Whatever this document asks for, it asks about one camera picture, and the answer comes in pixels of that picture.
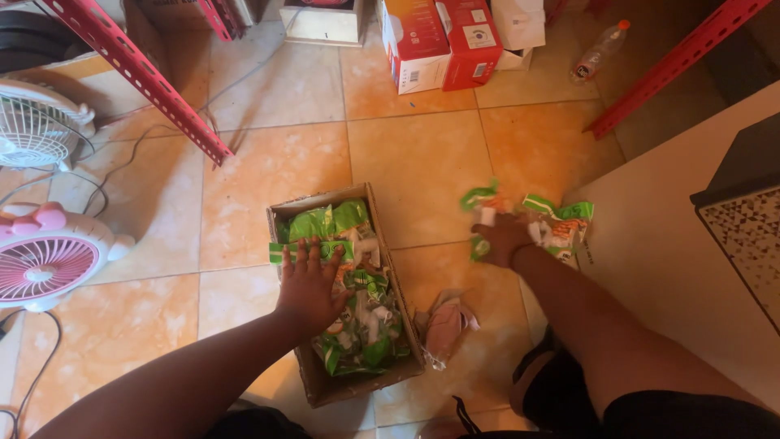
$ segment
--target barcode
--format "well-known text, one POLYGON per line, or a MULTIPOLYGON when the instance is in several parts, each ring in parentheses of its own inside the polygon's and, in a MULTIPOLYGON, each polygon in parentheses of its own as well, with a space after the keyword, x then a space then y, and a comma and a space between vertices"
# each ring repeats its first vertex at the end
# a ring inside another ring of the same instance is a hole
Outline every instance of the barcode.
POLYGON ((472 76, 472 78, 481 77, 482 73, 485 73, 485 67, 487 66, 488 64, 486 62, 477 64, 477 68, 474 70, 474 75, 472 76))

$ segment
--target plastic bottle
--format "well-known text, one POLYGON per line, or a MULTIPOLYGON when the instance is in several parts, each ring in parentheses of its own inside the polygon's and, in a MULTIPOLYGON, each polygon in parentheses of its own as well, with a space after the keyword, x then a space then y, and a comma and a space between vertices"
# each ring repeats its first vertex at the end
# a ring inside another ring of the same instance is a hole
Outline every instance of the plastic bottle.
POLYGON ((623 46, 623 42, 626 41, 626 31, 630 26, 631 23, 628 20, 620 20, 617 26, 605 30, 596 40, 596 44, 588 49, 585 55, 572 67, 569 79, 576 85, 590 82, 607 59, 623 46))

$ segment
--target white fan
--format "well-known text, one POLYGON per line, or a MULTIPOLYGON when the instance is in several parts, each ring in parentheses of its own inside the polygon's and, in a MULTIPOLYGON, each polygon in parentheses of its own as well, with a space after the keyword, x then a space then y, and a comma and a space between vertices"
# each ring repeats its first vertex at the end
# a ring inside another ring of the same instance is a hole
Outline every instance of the white fan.
POLYGON ((79 134, 95 133, 94 110, 45 87, 0 80, 0 165, 24 168, 55 164, 72 169, 69 156, 79 134))
POLYGON ((42 312, 135 245, 91 216, 57 202, 0 209, 0 308, 42 312))

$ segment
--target red and white box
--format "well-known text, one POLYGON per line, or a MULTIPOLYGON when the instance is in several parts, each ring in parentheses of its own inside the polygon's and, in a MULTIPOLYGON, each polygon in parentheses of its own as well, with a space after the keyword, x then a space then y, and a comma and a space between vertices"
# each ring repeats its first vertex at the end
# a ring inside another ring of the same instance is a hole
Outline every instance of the red and white box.
POLYGON ((431 0, 381 0, 382 43, 398 94, 441 88, 449 62, 431 0))
POLYGON ((437 0, 452 56, 443 91, 485 85, 504 49, 484 0, 437 0))

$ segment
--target fan grille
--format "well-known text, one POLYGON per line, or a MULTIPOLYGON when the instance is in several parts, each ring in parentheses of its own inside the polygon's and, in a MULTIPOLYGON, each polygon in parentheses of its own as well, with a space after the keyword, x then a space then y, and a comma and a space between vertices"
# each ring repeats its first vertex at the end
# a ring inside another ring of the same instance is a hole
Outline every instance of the fan grille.
POLYGON ((98 249, 73 237, 42 237, 0 248, 0 302, 27 301, 70 289, 98 263, 98 249))
POLYGON ((26 99, 0 98, 0 165, 43 166, 66 158, 79 142, 60 110, 26 99))

